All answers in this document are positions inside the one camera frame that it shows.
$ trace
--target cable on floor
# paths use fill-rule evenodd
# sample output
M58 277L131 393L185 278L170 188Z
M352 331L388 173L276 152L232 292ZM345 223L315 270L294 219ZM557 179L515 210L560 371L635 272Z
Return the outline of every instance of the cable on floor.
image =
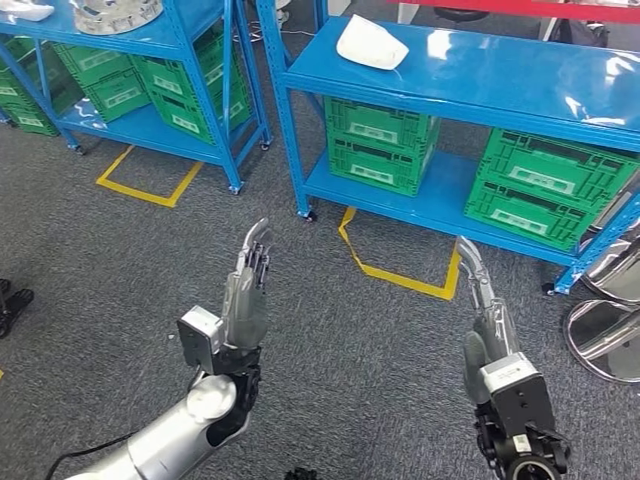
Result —
M100 450L108 448L108 447L110 447L112 445L115 445L117 443L124 442L125 440L127 440L129 437L131 437L131 436L132 436L135 433L136 432L128 433L128 434L123 435L122 437L118 437L115 440L111 440L111 441L109 441L109 442L106 442L106 443L103 443L102 445L98 445L97 447L89 448L89 449L87 449L87 450L81 450L79 452L64 453L64 454L58 457L55 462L54 462L53 465L51 465L51 468L50 468L49 471L47 472L47 476L45 477L45 480L51 480L52 478L54 478L54 474L56 473L56 470L57 470L57 468L60 466L60 463L63 462L63 460L66 460L67 458L82 457L82 456L85 456L85 455L89 455L91 453L98 452Z

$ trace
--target stacked crate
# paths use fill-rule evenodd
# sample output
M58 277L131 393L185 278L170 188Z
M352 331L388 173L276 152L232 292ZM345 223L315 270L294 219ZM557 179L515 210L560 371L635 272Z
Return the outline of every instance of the stacked crate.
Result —
M5 45L32 81L42 90L35 43L29 37L2 37ZM42 43L49 92L57 114L81 100L82 90L58 59L49 42ZM57 129L25 89L8 66L0 61L0 107L22 130L44 135L58 135Z
M440 129L428 115L325 97L331 171L402 195L417 195Z
M223 35L212 28L194 44L200 68L219 120L223 113ZM233 52L231 68L229 128L233 130L251 115L251 102L245 77ZM132 56L151 100L168 125L204 142L214 144L189 75L180 62L151 57Z
M126 54L63 44L54 48L105 122L150 103Z
M638 166L632 152L494 129L465 214L571 250Z

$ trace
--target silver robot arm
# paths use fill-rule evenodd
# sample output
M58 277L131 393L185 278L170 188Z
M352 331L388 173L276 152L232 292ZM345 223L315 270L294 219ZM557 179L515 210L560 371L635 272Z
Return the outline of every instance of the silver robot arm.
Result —
M69 480L178 480L243 434L258 394L259 343L266 333L267 225L262 219L245 239L227 279L222 318L195 306L178 321L185 360L197 369L186 397Z
M464 383L476 405L481 452L500 480L559 479L571 451L555 432L544 378L520 351L515 325L478 249L465 237L456 249L476 310L464 339Z

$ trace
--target yellow floor tape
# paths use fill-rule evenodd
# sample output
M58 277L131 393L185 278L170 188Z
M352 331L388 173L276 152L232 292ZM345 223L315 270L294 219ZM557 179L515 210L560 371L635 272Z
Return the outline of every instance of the yellow floor tape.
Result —
M387 272L386 270L382 270L380 268L372 267L371 265L365 265L365 263L362 263L362 261L358 257L358 254L355 253L353 246L351 245L351 242L349 240L349 235L347 235L346 229L349 222L353 220L356 211L357 210L353 207L347 208L346 211L344 212L344 216L343 217L342 222L340 222L340 226L338 227L338 232L343 240L349 246L349 249L351 250L351 256L353 257L353 259L355 260L355 263L357 263L358 266L359 266L365 274L371 277L380 278L381 280L386 280L387 282L395 283L402 287L416 290L426 295L431 295L432 297L442 298L443 300L451 300L456 294L456 286L458 283L458 264L460 263L460 254L458 254L455 247L454 247L454 253L451 255L451 260L449 261L447 278L445 280L445 285L443 287L429 285L427 283L420 282L420 280L398 275L397 273Z
M182 181L174 190L174 192L168 197L163 197L161 195L153 195L152 193L143 192L142 190L137 190L136 188L128 187L125 185L120 185L119 183L115 183L111 180L109 180L109 176L111 175L118 165L120 165L122 160L127 158L131 150L135 148L134 145L129 145L126 150L120 154L118 158L116 158L113 163L111 164L109 168L104 171L102 175L100 175L96 183L98 185L101 185L103 187L106 187L111 190L114 190L118 193L124 193L125 195L128 195L130 197L138 198L140 200L144 200L146 202L152 202L157 203L158 205L162 205L164 207L175 207L177 203L178 199L186 190L186 187L193 180L198 172L202 168L204 165L202 162L195 162L192 167L185 175Z

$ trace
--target blue metal shelf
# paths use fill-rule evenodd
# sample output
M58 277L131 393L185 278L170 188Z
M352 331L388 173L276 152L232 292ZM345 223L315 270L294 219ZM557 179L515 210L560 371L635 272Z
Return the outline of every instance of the blue metal shelf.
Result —
M88 35L75 28L73 7L69 0L48 0L47 3L54 6L55 12L42 22L15 19L0 12L0 32L151 57L174 60L183 57L180 43L166 11L151 23L128 33ZM223 0L178 0L176 7L184 22L185 33L192 41L221 18L224 12Z
M640 152L640 57L635 53L384 23L409 54L394 71L381 71L340 57L336 45L349 19L328 18L326 2L315 0L318 33L291 62L272 0L257 7L300 215L309 216L309 197L315 196L466 235L567 266L555 284L561 293L640 216L637 192L588 246L564 252L465 217L477 165L469 159L436 153L415 198L332 175L326 153L306 176L290 98L302 90Z
M60 116L60 121L69 130L220 164L220 149L165 124L153 105L134 110L106 124L91 102L84 99Z
M416 197L333 175L326 151L304 182L309 195L356 207L404 222L451 235L465 235L517 253L561 265L571 265L575 253L549 248L541 243L466 217L464 205L475 176L473 160L436 152Z
M290 88L640 152L640 56L381 23L409 47L395 71L345 60L331 17L283 75Z
M237 193L242 187L238 167L257 142L269 145L272 139L266 119L266 109L260 87L253 46L251 43L243 0L163 0L164 12L151 23L128 33L118 35L88 35L75 29L73 9L69 0L50 0L55 11L42 22L14 19L0 13L0 32L14 35L28 35L37 40L35 44L42 90L36 88L22 67L4 45L0 44L0 59L6 63L48 116L67 141L69 148L77 149L78 143L70 132L78 130L100 137L132 143L154 150L180 155L194 160L221 165L229 179L229 189ZM219 121L211 102L205 78L193 49L193 41L216 21L224 18L223 58L223 111ZM238 32L238 45L251 85L254 108L250 121L229 132L231 64L234 27ZM40 48L42 40L51 40L71 45L116 50L131 54L174 59L182 62L200 105L207 127L215 146L209 145L165 125L154 107L147 106L131 112L108 125L87 100L78 102L71 111L57 115L51 106L46 71ZM254 128L244 135L249 127ZM243 142L239 153L234 155L232 147L240 138Z

